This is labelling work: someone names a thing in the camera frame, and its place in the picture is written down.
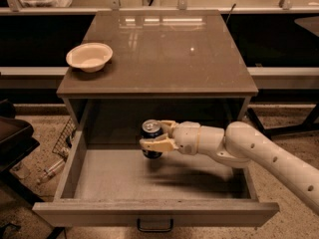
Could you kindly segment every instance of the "black can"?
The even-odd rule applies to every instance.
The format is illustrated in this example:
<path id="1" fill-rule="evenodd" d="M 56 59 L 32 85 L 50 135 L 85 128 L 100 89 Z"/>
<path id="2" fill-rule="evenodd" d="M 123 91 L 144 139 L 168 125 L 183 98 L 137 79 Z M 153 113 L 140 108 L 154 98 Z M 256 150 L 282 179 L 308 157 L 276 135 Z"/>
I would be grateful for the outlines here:
<path id="1" fill-rule="evenodd" d="M 146 120 L 142 124 L 141 135 L 142 138 L 156 138 L 162 134 L 162 128 L 160 123 L 155 119 Z M 158 151 L 150 151 L 142 149 L 142 152 L 145 157 L 150 159 L 156 159 L 161 156 L 161 152 Z"/>

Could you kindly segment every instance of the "black handle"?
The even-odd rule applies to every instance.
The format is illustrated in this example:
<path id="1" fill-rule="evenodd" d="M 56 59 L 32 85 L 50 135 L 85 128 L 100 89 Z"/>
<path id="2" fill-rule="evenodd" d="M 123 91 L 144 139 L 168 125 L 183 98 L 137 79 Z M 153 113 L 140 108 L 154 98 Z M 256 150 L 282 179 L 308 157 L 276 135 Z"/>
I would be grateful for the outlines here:
<path id="1" fill-rule="evenodd" d="M 169 221 L 169 227 L 168 228 L 163 228 L 163 229 L 158 229 L 158 228 L 143 228 L 141 227 L 141 219 L 138 219 L 138 229 L 140 232 L 144 233 L 168 233 L 172 230 L 173 228 L 173 219 Z"/>

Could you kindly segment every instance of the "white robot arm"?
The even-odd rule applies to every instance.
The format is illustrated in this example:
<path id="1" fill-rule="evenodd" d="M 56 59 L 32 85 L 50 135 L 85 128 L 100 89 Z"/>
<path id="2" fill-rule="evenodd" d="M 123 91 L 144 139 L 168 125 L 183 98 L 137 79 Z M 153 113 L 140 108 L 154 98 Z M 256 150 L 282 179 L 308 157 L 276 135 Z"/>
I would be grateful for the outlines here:
<path id="1" fill-rule="evenodd" d="M 244 168 L 253 160 L 319 215 L 319 170 L 284 150 L 249 124 L 236 121 L 224 130 L 190 121 L 153 121 L 160 124 L 163 134 L 156 138 L 142 138 L 140 144 L 144 151 L 200 153 L 234 168 Z"/>

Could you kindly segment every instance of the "white bowl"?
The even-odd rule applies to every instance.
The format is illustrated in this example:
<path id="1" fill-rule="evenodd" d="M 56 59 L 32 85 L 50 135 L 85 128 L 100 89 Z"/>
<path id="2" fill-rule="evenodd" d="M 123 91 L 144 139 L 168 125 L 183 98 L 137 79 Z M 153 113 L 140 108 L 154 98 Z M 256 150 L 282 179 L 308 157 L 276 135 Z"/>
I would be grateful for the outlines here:
<path id="1" fill-rule="evenodd" d="M 113 51 L 106 44 L 87 43 L 77 46 L 67 54 L 67 63 L 87 73 L 102 69 L 112 57 Z"/>

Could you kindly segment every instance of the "clear bottle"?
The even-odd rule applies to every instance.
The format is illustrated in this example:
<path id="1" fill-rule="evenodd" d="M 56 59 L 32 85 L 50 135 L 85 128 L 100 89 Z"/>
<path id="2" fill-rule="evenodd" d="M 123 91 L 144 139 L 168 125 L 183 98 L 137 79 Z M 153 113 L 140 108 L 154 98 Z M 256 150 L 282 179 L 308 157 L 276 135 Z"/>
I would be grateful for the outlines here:
<path id="1" fill-rule="evenodd" d="M 56 176 L 60 171 L 63 170 L 65 165 L 64 159 L 60 159 L 54 163 L 51 167 L 45 168 L 44 173 L 37 179 L 38 184 L 45 183 Z"/>

